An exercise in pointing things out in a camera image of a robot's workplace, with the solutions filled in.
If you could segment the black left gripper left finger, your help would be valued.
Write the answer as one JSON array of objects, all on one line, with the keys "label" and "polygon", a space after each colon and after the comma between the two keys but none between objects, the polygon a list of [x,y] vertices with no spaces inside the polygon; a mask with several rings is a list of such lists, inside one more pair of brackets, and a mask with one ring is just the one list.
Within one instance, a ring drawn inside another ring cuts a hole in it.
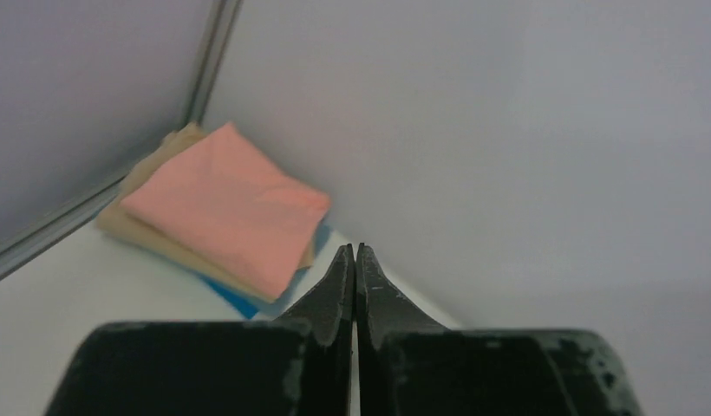
[{"label": "black left gripper left finger", "polygon": [[345,415],[355,260],[271,321],[110,322],[78,347],[49,415]]}]

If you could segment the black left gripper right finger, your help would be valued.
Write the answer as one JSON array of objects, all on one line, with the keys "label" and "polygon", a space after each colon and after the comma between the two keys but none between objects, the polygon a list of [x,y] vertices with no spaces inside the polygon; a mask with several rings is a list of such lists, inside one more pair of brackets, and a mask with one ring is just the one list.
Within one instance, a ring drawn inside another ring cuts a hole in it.
[{"label": "black left gripper right finger", "polygon": [[570,328],[450,329],[355,258],[364,415],[639,415],[623,364],[600,335]]}]

